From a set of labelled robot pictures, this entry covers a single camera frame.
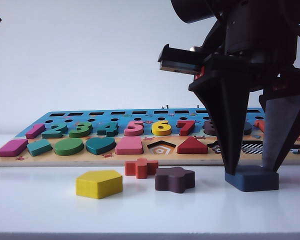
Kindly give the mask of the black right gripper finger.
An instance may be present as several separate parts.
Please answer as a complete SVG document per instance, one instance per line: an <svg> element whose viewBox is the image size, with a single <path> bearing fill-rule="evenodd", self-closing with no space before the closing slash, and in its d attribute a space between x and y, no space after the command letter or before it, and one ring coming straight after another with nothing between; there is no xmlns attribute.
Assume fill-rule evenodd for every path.
<svg viewBox="0 0 300 240"><path fill-rule="evenodd" d="M188 87L203 103L212 120L225 171L234 175L241 144L251 86L250 67L235 56L210 55L204 74Z"/></svg>
<svg viewBox="0 0 300 240"><path fill-rule="evenodd" d="M262 166L276 172L300 135L300 68L282 71L264 85Z"/></svg>

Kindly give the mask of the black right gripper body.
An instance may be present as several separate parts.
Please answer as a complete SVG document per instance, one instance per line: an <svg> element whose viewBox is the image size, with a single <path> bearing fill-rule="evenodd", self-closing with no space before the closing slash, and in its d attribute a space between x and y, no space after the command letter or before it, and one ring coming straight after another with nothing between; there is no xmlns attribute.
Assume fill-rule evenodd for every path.
<svg viewBox="0 0 300 240"><path fill-rule="evenodd" d="M300 25L299 0L206 0L217 21L205 38L206 55L237 56L274 71L293 67Z"/></svg>

